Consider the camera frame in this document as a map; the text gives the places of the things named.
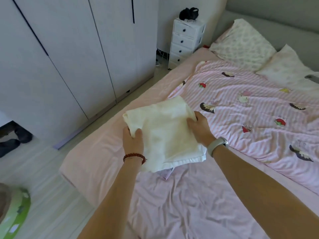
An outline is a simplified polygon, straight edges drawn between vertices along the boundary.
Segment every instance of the hand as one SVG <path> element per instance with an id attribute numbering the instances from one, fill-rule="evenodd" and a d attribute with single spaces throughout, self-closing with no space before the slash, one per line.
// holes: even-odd
<path id="1" fill-rule="evenodd" d="M 141 154 L 144 152 L 143 134 L 141 129 L 135 132 L 135 138 L 131 137 L 129 127 L 123 128 L 123 148 L 125 154 Z"/>
<path id="2" fill-rule="evenodd" d="M 197 121 L 194 121 L 192 118 L 187 118 L 187 125 L 194 133 L 197 142 L 208 147 L 216 138 L 211 133 L 207 118 L 200 112 L 195 112 L 195 116 L 197 117 Z"/>

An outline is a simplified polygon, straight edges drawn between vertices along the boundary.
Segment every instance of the white wardrobe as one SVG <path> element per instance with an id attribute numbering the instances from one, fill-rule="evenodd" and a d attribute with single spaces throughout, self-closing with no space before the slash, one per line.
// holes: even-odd
<path id="1" fill-rule="evenodd" d="M 0 110 L 52 145 L 154 74 L 158 0 L 0 0 L 0 12 Z"/>

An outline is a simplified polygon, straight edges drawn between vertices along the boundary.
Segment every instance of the folded white garment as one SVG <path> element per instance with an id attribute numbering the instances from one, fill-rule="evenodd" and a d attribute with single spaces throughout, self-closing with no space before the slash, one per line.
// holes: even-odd
<path id="1" fill-rule="evenodd" d="M 186 122 L 186 118 L 196 120 L 195 113 L 180 96 L 127 111 L 123 118 L 132 137 L 142 129 L 147 162 L 141 171 L 156 172 L 206 159 L 206 148 L 197 143 Z"/>

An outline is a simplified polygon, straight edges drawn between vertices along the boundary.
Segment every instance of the white wall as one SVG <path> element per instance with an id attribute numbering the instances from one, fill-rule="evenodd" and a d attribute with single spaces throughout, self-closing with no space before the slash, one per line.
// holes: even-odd
<path id="1" fill-rule="evenodd" d="M 225 9 L 227 0 L 159 0 L 159 15 L 157 27 L 157 48 L 169 53 L 173 21 L 185 8 L 196 7 L 199 9 L 198 19 L 206 22 L 202 45 L 212 43 L 213 31 L 218 18 Z"/>
<path id="2" fill-rule="evenodd" d="M 8 118 L 2 111 L 0 111 L 0 126 L 6 125 L 10 121 L 12 120 Z"/>

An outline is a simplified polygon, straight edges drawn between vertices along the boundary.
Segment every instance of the person's right arm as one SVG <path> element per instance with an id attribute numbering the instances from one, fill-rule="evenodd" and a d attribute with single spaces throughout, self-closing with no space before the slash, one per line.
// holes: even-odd
<path id="1" fill-rule="evenodd" d="M 197 141 L 205 147 L 216 138 L 205 116 L 195 112 L 198 121 L 187 119 Z M 254 219 L 271 239 L 319 238 L 319 217 L 293 193 L 253 165 L 236 156 L 224 145 L 213 158 L 229 184 Z"/>

